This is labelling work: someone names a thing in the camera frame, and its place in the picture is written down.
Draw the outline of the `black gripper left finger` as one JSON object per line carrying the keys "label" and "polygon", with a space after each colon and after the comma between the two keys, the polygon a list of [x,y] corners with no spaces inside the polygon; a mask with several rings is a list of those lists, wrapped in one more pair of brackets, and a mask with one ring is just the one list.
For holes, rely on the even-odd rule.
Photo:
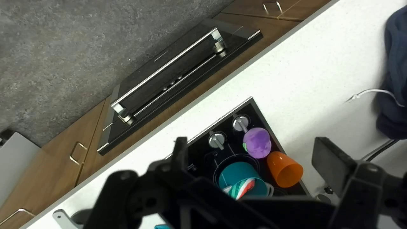
{"label": "black gripper left finger", "polygon": [[144,175],[134,170],[112,173],[84,229],[139,229],[153,213],[172,229],[220,229],[222,221],[199,194],[206,182],[186,172],[187,152],[187,138],[178,137],[172,156],[152,163]]}

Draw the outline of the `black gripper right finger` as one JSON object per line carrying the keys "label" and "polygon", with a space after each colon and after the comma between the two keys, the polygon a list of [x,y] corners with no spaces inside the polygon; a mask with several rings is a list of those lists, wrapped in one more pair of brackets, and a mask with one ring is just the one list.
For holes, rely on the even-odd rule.
{"label": "black gripper right finger", "polygon": [[329,137],[316,137],[312,164],[340,197],[331,229],[377,229],[381,215],[407,229],[407,179],[355,160]]}

